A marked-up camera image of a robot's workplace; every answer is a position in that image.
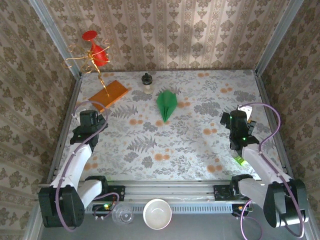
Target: clear plastic cup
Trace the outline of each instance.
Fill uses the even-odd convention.
[[[118,203],[112,210],[112,220],[118,225],[127,225],[134,220],[132,207],[128,203]]]

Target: cable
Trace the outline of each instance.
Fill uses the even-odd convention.
[[[74,152],[71,154],[70,158],[69,158],[69,159],[67,160],[67,162],[66,162],[66,165],[65,165],[65,168],[64,168],[64,170],[63,170],[63,172],[62,172],[62,175],[61,175],[61,178],[60,178],[60,180],[59,180],[58,186],[57,186],[57,188],[56,188],[56,190],[55,190],[55,199],[54,199],[54,200],[55,200],[56,212],[57,212],[57,214],[58,214],[58,217],[59,217],[59,219],[60,219],[60,222],[61,222],[62,226],[64,227],[64,229],[66,229],[66,230],[67,230],[68,232],[70,232],[70,233],[74,232],[74,231],[76,230],[76,228],[74,228],[74,229],[69,228],[68,225],[66,224],[63,216],[62,216],[61,209],[60,209],[60,205],[59,205],[59,193],[60,193],[61,185],[62,185],[62,183],[63,183],[63,181],[64,181],[64,177],[66,176],[68,167],[69,167],[72,159],[73,159],[74,156],[76,155],[76,153],[77,153],[77,152],[83,147],[83,145],[85,145],[90,139],[92,139],[94,136],[98,135],[103,129],[105,129],[105,127],[107,126],[107,120],[108,120],[108,115],[107,115],[107,109],[106,109],[106,107],[105,107],[102,103],[100,103],[100,102],[98,102],[98,101],[83,101],[83,102],[81,102],[77,107],[75,107],[72,115],[75,115],[76,110],[78,109],[78,107],[80,107],[80,106],[83,105],[83,104],[87,104],[87,103],[98,104],[98,105],[100,105],[101,107],[103,107],[103,109],[104,109],[104,111],[105,111],[105,114],[106,114],[106,118],[105,118],[105,123],[102,125],[102,127],[101,127],[98,131],[96,131],[95,133],[93,133],[91,136],[87,137],[87,138],[74,150]]]
[[[103,199],[103,198],[108,197],[108,196],[110,196],[110,195],[116,195],[116,203],[115,203],[115,205],[114,205],[113,203],[114,203],[115,201],[113,201],[112,205],[114,205],[114,207],[113,207],[107,214],[105,214],[104,216],[102,216],[103,219],[109,217],[109,215],[112,213],[112,211],[114,210],[115,206],[119,203],[120,196],[119,196],[119,194],[116,193],[116,192],[110,192],[110,193],[104,194],[104,195],[102,195],[102,196],[97,196],[95,199],[93,199],[93,200]],[[96,217],[97,210],[98,210],[99,208],[101,208],[101,206],[96,207],[96,208],[94,209],[94,212],[93,212],[93,216],[94,216],[94,217]]]
[[[248,206],[251,202],[252,202],[251,199],[248,200],[248,201],[245,203],[245,205],[244,205],[244,207],[243,207],[243,209],[242,209],[242,211],[241,211],[241,215],[240,215],[240,229],[241,229],[241,233],[242,233],[243,238],[244,238],[245,240],[248,240],[248,238],[246,237],[245,232],[244,232],[243,220],[244,220],[244,218],[254,220],[254,221],[259,225],[259,227],[260,227],[261,233],[260,233],[259,240],[261,240],[261,239],[262,239],[262,236],[263,236],[263,234],[264,234],[264,230],[263,230],[261,224],[260,224],[260,223],[258,222],[258,220],[255,219],[254,217],[251,217],[251,216],[246,216],[246,217],[244,217],[245,210],[246,210],[247,206]]]
[[[247,104],[244,104],[242,106],[240,106],[240,108],[242,107],[245,107],[245,106],[250,106],[250,105],[260,105],[260,106],[265,106],[265,107],[268,107],[270,108],[277,116],[278,118],[278,125],[277,125],[277,128],[276,130],[268,137],[266,137],[260,144],[259,144],[259,154],[260,156],[263,158],[263,160],[269,165],[269,167],[278,175],[278,177],[281,179],[281,181],[283,182],[285,188],[287,189],[291,199],[292,199],[292,202],[293,202],[293,205],[294,205],[294,208],[297,212],[297,215],[298,215],[298,218],[299,218],[299,221],[300,221],[300,231],[299,231],[299,234],[296,234],[295,232],[293,232],[287,225],[285,225],[285,228],[295,237],[301,239],[304,235],[305,235],[305,226],[304,226],[304,221],[303,221],[303,217],[302,217],[302,214],[301,214],[301,211],[300,211],[300,208],[299,208],[299,205],[297,203],[297,200],[293,194],[293,192],[291,191],[287,181],[285,180],[285,178],[281,175],[281,173],[271,164],[271,162],[265,157],[265,155],[263,154],[262,152],[262,145],[268,141],[269,139],[271,139],[274,135],[276,135],[276,133],[279,131],[280,129],[280,126],[281,126],[281,118],[280,118],[280,114],[279,112],[273,108],[272,106],[268,105],[268,104],[265,104],[265,103],[262,103],[262,102],[252,102],[252,103],[247,103]],[[242,235],[245,239],[247,239],[243,233],[243,229],[241,228],[241,232],[242,232]]]

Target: red vase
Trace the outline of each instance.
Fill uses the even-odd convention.
[[[90,41],[92,46],[91,46],[91,52],[93,55],[93,61],[98,67],[102,67],[106,65],[109,61],[107,54],[105,51],[103,51],[103,48],[97,45],[94,42],[94,38],[97,36],[97,32],[94,30],[91,31],[86,31],[82,35],[82,39],[85,41]]]

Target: white bowl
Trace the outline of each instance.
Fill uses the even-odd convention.
[[[172,210],[169,204],[162,199],[149,201],[143,210],[145,224],[154,230],[164,229],[171,221]]]

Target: small green object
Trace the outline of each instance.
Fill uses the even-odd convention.
[[[240,164],[241,166],[243,166],[243,165],[246,164],[246,160],[244,160],[244,159],[243,159],[242,157],[240,157],[240,156],[235,157],[234,160],[236,160],[236,162],[237,162],[238,164]]]
[[[169,90],[165,90],[164,92],[160,93],[156,103],[164,122],[169,119],[178,105],[176,94],[170,92]]]

